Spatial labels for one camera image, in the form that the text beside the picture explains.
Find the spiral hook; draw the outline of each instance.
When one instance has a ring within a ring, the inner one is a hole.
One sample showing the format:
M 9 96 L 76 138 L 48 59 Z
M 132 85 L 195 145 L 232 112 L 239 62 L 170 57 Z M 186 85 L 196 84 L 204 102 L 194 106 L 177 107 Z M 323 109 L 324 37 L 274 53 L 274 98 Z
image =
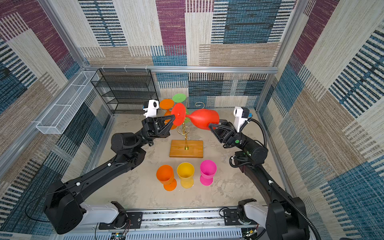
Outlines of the spiral hook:
M 177 129 L 176 129 L 177 132 L 178 132 L 179 134 L 181 134 L 181 135 L 187 135 L 187 134 L 189 133 L 189 131 L 190 131 L 189 127 L 188 127 L 188 126 L 185 126 L 185 127 L 183 128 L 183 131 L 185 131 L 185 129 L 188 128 L 188 132 L 186 132 L 186 133 L 181 133 L 181 132 L 179 132 L 179 127 L 180 127 L 180 126 L 177 127 Z
M 196 107 L 201 107 L 201 106 L 203 106 L 202 108 L 205 108 L 205 104 L 204 104 L 203 102 L 197 102 L 197 103 L 195 103 L 195 106 L 196 106 Z

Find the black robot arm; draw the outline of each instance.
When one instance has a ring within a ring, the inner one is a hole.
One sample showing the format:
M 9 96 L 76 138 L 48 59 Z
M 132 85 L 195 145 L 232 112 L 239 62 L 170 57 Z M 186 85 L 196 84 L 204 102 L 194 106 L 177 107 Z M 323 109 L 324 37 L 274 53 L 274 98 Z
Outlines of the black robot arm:
M 237 132 L 232 123 L 220 120 L 219 124 L 209 124 L 209 128 L 220 143 L 224 143 L 224 148 L 241 149 L 235 152 L 235 155 L 229 159 L 229 163 L 232 167 L 239 167 L 251 179 L 267 203 L 265 228 L 268 237 L 270 240 L 308 240 L 310 237 L 308 226 L 310 226 L 316 239 L 319 240 L 320 236 L 316 228 L 306 216 L 304 202 L 299 197 L 293 198 L 284 191 L 263 168 L 262 164 L 268 153 L 265 132 L 257 120 L 248 119 L 248 121 L 256 122 L 260 126 L 264 143 L 241 133 L 245 125 L 240 128 L 240 132 Z M 241 222 L 251 221 L 246 216 L 244 205 L 255 201 L 255 199 L 239 201 L 238 212 Z
M 111 149 L 116 155 L 113 158 L 83 176 L 65 183 L 60 180 L 52 183 L 48 192 L 53 194 L 47 195 L 45 214 L 56 232 L 64 234 L 74 229 L 86 213 L 80 204 L 115 177 L 140 165 L 146 154 L 141 147 L 146 144 L 152 146 L 155 138 L 168 137 L 174 119 L 174 115 L 148 117 L 142 121 L 143 127 L 137 133 L 114 134 L 111 139 Z M 121 215 L 122 217 L 116 218 L 114 223 L 117 227 L 125 223 L 125 213 L 122 212 Z

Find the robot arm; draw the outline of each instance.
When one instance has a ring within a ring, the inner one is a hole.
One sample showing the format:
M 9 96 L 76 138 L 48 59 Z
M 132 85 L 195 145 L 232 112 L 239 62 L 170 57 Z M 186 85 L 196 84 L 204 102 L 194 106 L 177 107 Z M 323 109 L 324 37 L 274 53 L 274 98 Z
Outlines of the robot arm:
M 105 223 L 113 223 L 116 228 L 126 222 L 126 214 L 117 202 L 103 206 L 103 211 L 91 211 L 89 205 L 83 204 L 97 189 L 114 179 L 115 177 L 133 170 L 140 165 L 146 152 L 141 148 L 148 144 L 153 145 L 155 138 L 168 137 L 169 130 L 175 119 L 174 115 L 151 118 L 142 121 L 142 129 L 137 133 L 117 133 L 112 136 L 111 149 L 116 155 L 106 163 L 92 171 L 72 179 L 66 183 L 60 180 L 52 183 L 45 200 L 45 214 L 58 234 L 64 234 L 74 229 L 78 224 L 99 222 L 101 215 Z
M 242 108 L 241 112 L 247 112 L 247 109 Z M 246 116 L 242 113 L 237 116 L 236 109 L 234 111 L 236 119 L 244 123 L 245 120 L 242 118 Z M 219 142 L 224 143 L 224 148 L 241 149 L 235 152 L 229 163 L 231 167 L 239 167 L 251 179 L 268 205 L 268 208 L 263 207 L 255 199 L 239 201 L 237 208 L 239 221 L 242 224 L 249 224 L 251 220 L 256 221 L 266 229 L 271 240 L 308 240 L 310 232 L 305 219 L 304 202 L 299 197 L 293 198 L 284 191 L 262 166 L 268 153 L 265 136 L 264 143 L 257 142 L 241 133 L 245 125 L 240 126 L 239 121 L 235 123 L 237 126 L 226 120 L 220 120 L 219 124 L 209 124 L 209 128 Z

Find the wooden base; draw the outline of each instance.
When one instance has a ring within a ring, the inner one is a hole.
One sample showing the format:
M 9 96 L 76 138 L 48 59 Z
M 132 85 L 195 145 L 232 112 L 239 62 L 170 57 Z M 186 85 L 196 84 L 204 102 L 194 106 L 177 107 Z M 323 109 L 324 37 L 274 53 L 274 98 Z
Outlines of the wooden base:
M 169 157 L 203 158 L 203 141 L 188 140 L 188 150 L 184 149 L 185 140 L 172 140 Z

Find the plastic cup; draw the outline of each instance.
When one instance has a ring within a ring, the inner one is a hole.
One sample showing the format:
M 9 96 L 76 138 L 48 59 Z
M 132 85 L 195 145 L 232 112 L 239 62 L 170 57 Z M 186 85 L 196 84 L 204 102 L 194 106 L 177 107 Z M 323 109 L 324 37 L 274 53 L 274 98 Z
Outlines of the plastic cup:
M 214 182 L 214 175 L 217 171 L 216 164 L 211 160 L 205 160 L 200 164 L 200 182 L 204 186 L 210 186 Z
M 159 167 L 156 177 L 164 185 L 165 190 L 172 191 L 176 188 L 177 182 L 173 174 L 173 168 L 170 165 Z
M 190 188 L 193 186 L 193 175 L 195 168 L 189 162 L 183 162 L 177 167 L 177 174 L 180 178 L 180 184 L 183 188 Z

